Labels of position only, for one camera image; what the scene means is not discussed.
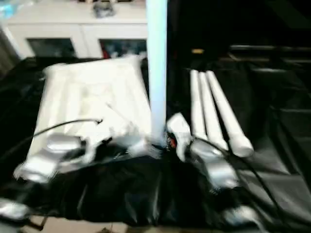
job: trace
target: vertical white pole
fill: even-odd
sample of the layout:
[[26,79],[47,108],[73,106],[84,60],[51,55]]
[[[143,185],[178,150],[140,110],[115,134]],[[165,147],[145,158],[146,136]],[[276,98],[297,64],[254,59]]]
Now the vertical white pole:
[[152,137],[165,143],[167,0],[147,0],[149,97]]
[[228,150],[228,145],[223,138],[223,133],[218,121],[214,100],[212,93],[210,92],[206,74],[204,72],[200,72],[199,75],[202,88],[203,111],[207,137],[212,143],[215,143],[224,150]]
[[244,135],[214,72],[207,71],[207,77],[216,105],[227,130],[232,152],[239,157],[252,155],[254,152],[253,146],[249,139]]
[[202,111],[202,100],[200,97],[199,72],[197,70],[192,70],[190,72],[190,88],[192,134],[196,137],[207,140]]

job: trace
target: black cable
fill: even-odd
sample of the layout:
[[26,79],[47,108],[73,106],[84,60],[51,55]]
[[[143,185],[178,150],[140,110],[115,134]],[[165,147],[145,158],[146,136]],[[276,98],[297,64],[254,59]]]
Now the black cable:
[[290,229],[291,227],[289,226],[289,224],[286,222],[285,220],[285,215],[282,211],[282,209],[280,208],[279,204],[276,201],[276,198],[273,196],[273,194],[271,193],[270,189],[268,188],[268,186],[265,184],[265,182],[263,181],[263,179],[260,177],[260,175],[256,172],[256,170],[251,166],[251,164],[249,162],[247,162],[244,158],[238,157],[233,153],[229,153],[227,151],[225,151],[224,149],[218,147],[217,145],[215,145],[214,143],[208,141],[208,140],[204,140],[201,138],[197,138],[201,141],[204,141],[206,143],[208,143],[209,145],[213,146],[215,149],[219,150],[220,152],[222,152],[223,155],[225,156],[233,156],[234,158],[238,159],[239,161],[241,161],[243,164],[245,164],[247,166],[247,168],[256,176],[256,179],[259,181],[260,185],[262,186],[262,188],[264,189],[264,191],[266,192],[266,194],[268,195],[268,197],[270,198],[270,200],[273,202],[273,205],[276,208],[276,212],[277,212],[277,216],[278,218],[281,220],[283,228],[284,229]]
[[78,120],[71,120],[71,121],[66,121],[66,122],[63,122],[63,123],[59,123],[59,124],[56,124],[56,125],[53,125],[51,127],[48,127],[44,130],[41,130],[37,133],[35,133],[34,135],[31,135],[31,136],[28,136],[26,138],[24,138],[23,140],[21,140],[17,145],[13,146],[11,149],[7,150],[2,156],[1,156],[1,159],[5,159],[6,156],[14,153],[15,151],[17,151],[21,146],[23,146],[25,143],[27,143],[28,141],[32,140],[34,137],[37,137],[47,131],[50,131],[52,129],[55,129],[55,128],[58,128],[60,126],[63,126],[63,125],[67,125],[67,124],[72,124],[72,123],[76,123],[76,122],[96,122],[97,124],[100,124],[103,120],[99,120],[99,119],[78,119]]

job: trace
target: glass cabinet door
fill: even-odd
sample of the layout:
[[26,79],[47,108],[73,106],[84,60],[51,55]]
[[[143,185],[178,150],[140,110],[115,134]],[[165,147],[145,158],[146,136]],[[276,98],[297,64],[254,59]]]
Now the glass cabinet door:
[[26,57],[89,57],[79,25],[9,25],[15,50]]
[[76,57],[70,38],[27,38],[35,56]]
[[147,56],[147,23],[84,25],[82,29],[90,57]]
[[137,54],[147,57],[146,40],[144,39],[100,39],[103,58],[122,57],[127,54]]

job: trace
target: shelf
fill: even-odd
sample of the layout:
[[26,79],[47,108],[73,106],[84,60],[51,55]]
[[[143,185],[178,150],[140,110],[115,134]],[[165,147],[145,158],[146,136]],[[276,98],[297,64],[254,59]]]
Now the shelf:
[[116,14],[112,17],[96,18],[92,4],[77,3],[71,0],[43,0],[25,7],[5,24],[146,24],[144,1],[117,3]]

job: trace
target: black plastic sheet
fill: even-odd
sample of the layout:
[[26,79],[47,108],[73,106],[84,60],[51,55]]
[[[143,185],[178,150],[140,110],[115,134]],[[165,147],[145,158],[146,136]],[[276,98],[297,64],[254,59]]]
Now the black plastic sheet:
[[[28,59],[1,82],[0,126],[5,135],[1,153],[33,133],[44,86],[42,69],[62,62],[66,61]],[[189,70],[177,67],[168,70],[167,115],[182,112],[190,124]],[[254,146],[255,154],[247,160],[275,196],[289,232],[310,232],[309,67],[215,62],[194,68],[215,72]],[[142,69],[147,80],[146,66]],[[12,180],[12,172],[25,159],[28,147],[10,157],[0,157],[2,185]],[[99,148],[98,154],[107,156],[105,148]],[[95,222],[232,229],[204,194],[198,172],[178,161],[173,151],[161,156],[158,160],[145,156],[59,175],[33,207],[40,215]],[[254,174],[240,163],[233,166],[244,186],[239,195],[259,212],[268,229],[285,232],[275,206]]]

